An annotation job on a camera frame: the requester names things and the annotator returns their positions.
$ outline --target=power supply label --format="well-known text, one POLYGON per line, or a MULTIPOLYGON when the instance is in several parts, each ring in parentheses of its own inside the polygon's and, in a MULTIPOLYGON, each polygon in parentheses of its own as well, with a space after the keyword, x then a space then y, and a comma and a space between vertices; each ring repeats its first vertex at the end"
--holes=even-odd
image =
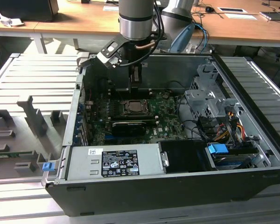
POLYGON ((139 175, 137 150, 102 152, 102 176, 139 175))

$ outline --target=sticker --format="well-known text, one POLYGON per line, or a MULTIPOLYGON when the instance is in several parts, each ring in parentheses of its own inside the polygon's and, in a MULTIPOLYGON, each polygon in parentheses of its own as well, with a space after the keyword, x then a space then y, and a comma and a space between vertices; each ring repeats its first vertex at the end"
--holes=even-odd
POLYGON ((101 155, 103 149, 102 148, 89 148, 88 155, 101 155))
POLYGON ((140 175, 137 150, 101 152, 102 176, 140 175))

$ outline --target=wooden desk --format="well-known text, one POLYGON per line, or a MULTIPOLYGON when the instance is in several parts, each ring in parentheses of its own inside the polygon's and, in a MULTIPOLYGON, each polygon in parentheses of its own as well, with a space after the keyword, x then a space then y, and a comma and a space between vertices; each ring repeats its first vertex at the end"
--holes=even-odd
MULTIPOLYGON (((204 0, 203 3, 210 4, 218 13, 222 13, 217 7, 242 8, 247 14, 259 14, 260 12, 272 12, 273 9, 261 5, 261 0, 204 0)), ((271 1, 270 5, 278 10, 280 2, 271 1)), ((205 12, 205 6, 193 7, 192 11, 205 12)), ((257 20, 229 19, 226 15, 206 14, 202 18, 203 27, 209 32, 209 43, 272 46, 280 47, 280 22, 267 21, 262 15, 254 15, 257 20)), ((194 15, 196 22, 200 18, 194 15)))
MULTIPOLYGON (((260 11, 273 11, 261 5, 261 0, 203 0, 204 4, 217 7, 243 8, 249 14, 260 11)), ((280 2, 271 1, 271 6, 278 9, 280 2)), ((35 39, 39 53, 46 53, 44 37, 72 38, 75 48, 77 39, 110 40, 119 33, 118 12, 103 11, 104 3, 92 2, 81 4, 80 0, 58 0, 59 13, 54 22, 26 22, 26 26, 7 28, 0 24, 0 35, 27 36, 35 39)), ((205 6, 193 7, 192 11, 205 13, 205 6)), ((262 15, 254 15, 257 20, 229 19, 224 14, 206 14, 202 18, 203 26, 210 34, 209 43, 227 45, 280 47, 280 23, 268 22, 262 15)), ((191 43, 197 44, 202 32, 193 34, 191 43)))
POLYGON ((103 2, 81 4, 79 0, 58 0, 59 13, 54 22, 39 22, 35 27, 35 32, 117 35, 119 13, 103 11, 104 5, 103 2))

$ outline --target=blue latch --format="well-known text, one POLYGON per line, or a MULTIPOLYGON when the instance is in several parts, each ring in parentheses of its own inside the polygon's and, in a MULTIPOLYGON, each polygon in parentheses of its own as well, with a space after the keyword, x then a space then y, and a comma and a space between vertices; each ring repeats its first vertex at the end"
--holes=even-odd
POLYGON ((213 153, 228 153, 228 149, 225 144, 211 144, 208 146, 210 154, 213 153))
POLYGON ((55 170, 55 162, 45 162, 42 166, 43 172, 45 171, 54 171, 55 170))

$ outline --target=computer case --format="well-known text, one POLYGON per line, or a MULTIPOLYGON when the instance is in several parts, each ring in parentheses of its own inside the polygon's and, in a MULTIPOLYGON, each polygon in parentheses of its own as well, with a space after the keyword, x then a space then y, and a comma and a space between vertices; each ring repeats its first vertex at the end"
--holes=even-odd
POLYGON ((57 0, 0 0, 0 13, 22 21, 51 22, 58 13, 57 0))

